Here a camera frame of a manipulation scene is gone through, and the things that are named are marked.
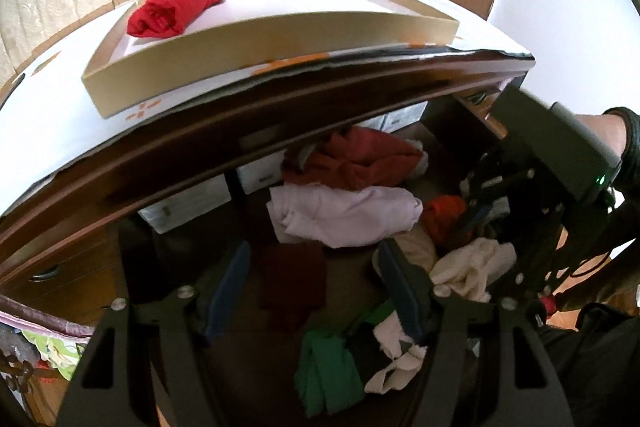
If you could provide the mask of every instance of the drawer handle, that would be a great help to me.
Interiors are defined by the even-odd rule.
[[[53,279],[56,275],[60,273],[60,266],[55,265],[49,268],[48,270],[38,273],[29,279],[31,282],[45,282],[50,279]]]

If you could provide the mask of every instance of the person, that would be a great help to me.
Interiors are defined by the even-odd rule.
[[[622,159],[613,188],[625,198],[609,214],[605,230],[586,259],[634,241],[584,282],[557,293],[558,311],[579,310],[588,303],[606,302],[640,284],[640,117],[626,107],[615,107],[603,115],[578,115],[578,119]]]
[[[543,325],[538,336],[576,427],[640,425],[640,317],[602,304],[640,283],[640,117],[617,107],[578,118],[622,159],[613,187],[625,201],[609,214],[590,253],[634,241],[594,275],[555,295],[559,310],[581,309],[577,331]]]

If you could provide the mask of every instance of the white box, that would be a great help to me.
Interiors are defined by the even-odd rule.
[[[158,233],[168,232],[231,201],[224,174],[194,185],[138,213]]]
[[[398,129],[402,129],[402,127],[419,121],[424,113],[425,107],[427,107],[427,102],[420,102],[387,113],[381,130],[384,132],[395,132]]]
[[[375,129],[379,131],[382,129],[382,124],[385,122],[385,115],[381,114],[380,116],[374,116],[373,118],[369,118],[369,120],[365,120],[364,122],[357,123],[358,127],[366,127],[368,129]]]
[[[274,152],[236,169],[245,194],[251,194],[259,188],[268,187],[282,179],[280,165],[284,160],[284,153],[284,150]]]

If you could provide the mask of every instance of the white wall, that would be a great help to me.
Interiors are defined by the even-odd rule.
[[[489,21],[534,54],[524,87],[545,102],[640,112],[640,16],[631,0],[495,0]]]

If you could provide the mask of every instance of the cardboard box lid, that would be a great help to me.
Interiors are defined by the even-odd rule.
[[[418,0],[242,0],[235,13],[226,2],[206,10],[176,38],[134,39],[126,35],[134,9],[109,31],[82,74],[103,118],[248,66],[367,46],[449,44],[459,25]]]

